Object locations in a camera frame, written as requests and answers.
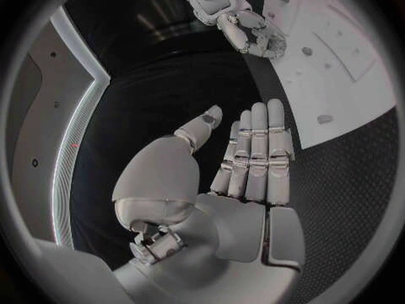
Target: white panel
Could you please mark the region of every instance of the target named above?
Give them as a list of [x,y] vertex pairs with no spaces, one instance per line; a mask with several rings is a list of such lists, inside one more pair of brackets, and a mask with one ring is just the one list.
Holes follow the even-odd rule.
[[380,57],[338,1],[265,0],[263,15],[288,34],[286,54],[272,63],[303,149],[355,130],[395,106]]

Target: curved light strip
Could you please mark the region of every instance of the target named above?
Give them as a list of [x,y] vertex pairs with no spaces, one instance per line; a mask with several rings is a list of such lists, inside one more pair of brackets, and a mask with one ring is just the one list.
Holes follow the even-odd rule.
[[110,76],[78,34],[63,7],[54,13],[51,23],[76,59],[94,78],[66,127],[57,153],[52,181],[52,223],[55,241],[58,245],[74,248],[70,226],[70,187],[78,145],[82,142],[93,111],[109,85]]

